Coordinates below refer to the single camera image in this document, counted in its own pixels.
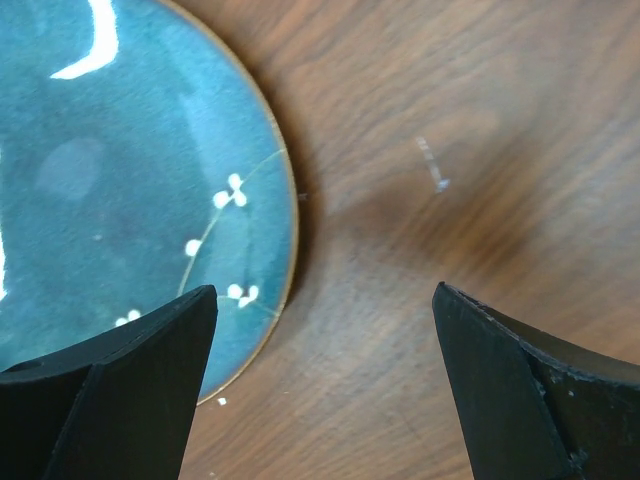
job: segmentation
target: teal plate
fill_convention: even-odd
[[[201,399],[260,350],[297,250],[284,143],[229,50],[153,0],[2,0],[0,371],[201,284]]]

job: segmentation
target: table surface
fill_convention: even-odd
[[[180,3],[256,77],[303,194],[290,304],[181,480],[471,479],[440,280],[640,362],[640,3]]]

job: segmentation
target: scratch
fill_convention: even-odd
[[[429,167],[429,173],[431,173],[431,177],[433,177],[433,181],[436,184],[436,193],[440,193],[444,191],[449,186],[449,179],[442,178],[442,174],[440,173],[440,169],[436,164],[436,159],[427,145],[427,141],[424,137],[418,137],[416,139],[420,150],[422,150],[422,154],[424,155],[424,159],[427,161],[427,166]]]

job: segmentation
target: white speck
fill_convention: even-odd
[[[184,246],[184,253],[187,254],[188,257],[195,257],[200,250],[200,246],[202,245],[201,240],[193,239],[189,240],[187,244]]]
[[[231,197],[225,190],[222,190],[213,196],[213,204],[218,210],[223,209],[230,201]]]
[[[238,175],[237,173],[232,173],[231,175],[229,175],[229,186],[233,190],[239,190],[242,186],[242,179],[240,178],[240,175]]]
[[[134,320],[139,319],[142,316],[142,314],[140,313],[139,310],[131,310],[128,314],[127,314],[127,320],[130,322],[133,322]]]
[[[229,285],[229,288],[227,288],[227,297],[239,300],[242,298],[242,287],[236,283]]]

